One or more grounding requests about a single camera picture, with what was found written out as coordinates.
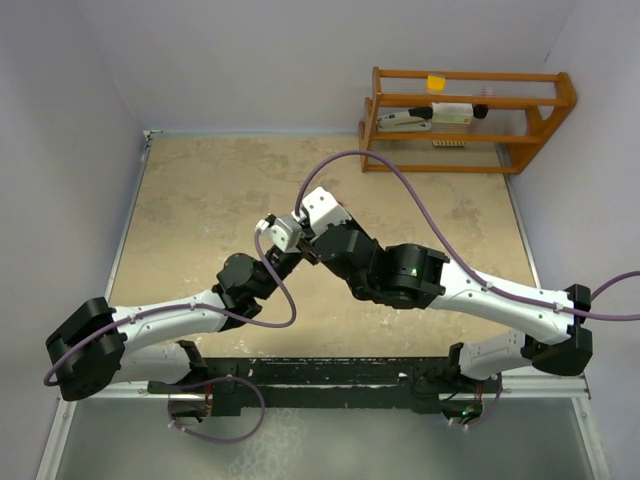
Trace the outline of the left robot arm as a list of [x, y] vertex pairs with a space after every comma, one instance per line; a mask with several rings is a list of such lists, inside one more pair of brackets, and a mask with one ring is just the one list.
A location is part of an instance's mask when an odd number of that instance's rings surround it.
[[103, 297], [91, 298], [47, 338], [51, 367], [43, 383], [59, 388], [66, 401], [82, 400], [111, 384], [146, 378], [139, 354], [162, 342], [246, 324], [268, 328], [270, 322], [258, 317], [260, 303], [276, 290], [292, 298], [284, 280], [302, 259], [276, 247], [257, 257], [237, 253], [213, 287], [152, 305], [113, 307]]

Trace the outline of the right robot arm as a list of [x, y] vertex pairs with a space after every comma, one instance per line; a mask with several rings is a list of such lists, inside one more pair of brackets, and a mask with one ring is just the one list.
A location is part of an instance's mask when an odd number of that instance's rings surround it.
[[580, 285], [537, 290], [497, 277], [480, 285], [437, 250], [411, 243], [381, 247], [354, 220], [315, 221], [308, 233], [318, 261], [359, 301], [459, 312], [508, 327], [494, 338], [453, 347], [444, 376], [456, 391], [526, 366], [578, 376], [592, 358], [592, 334], [570, 311], [575, 300], [588, 299]]

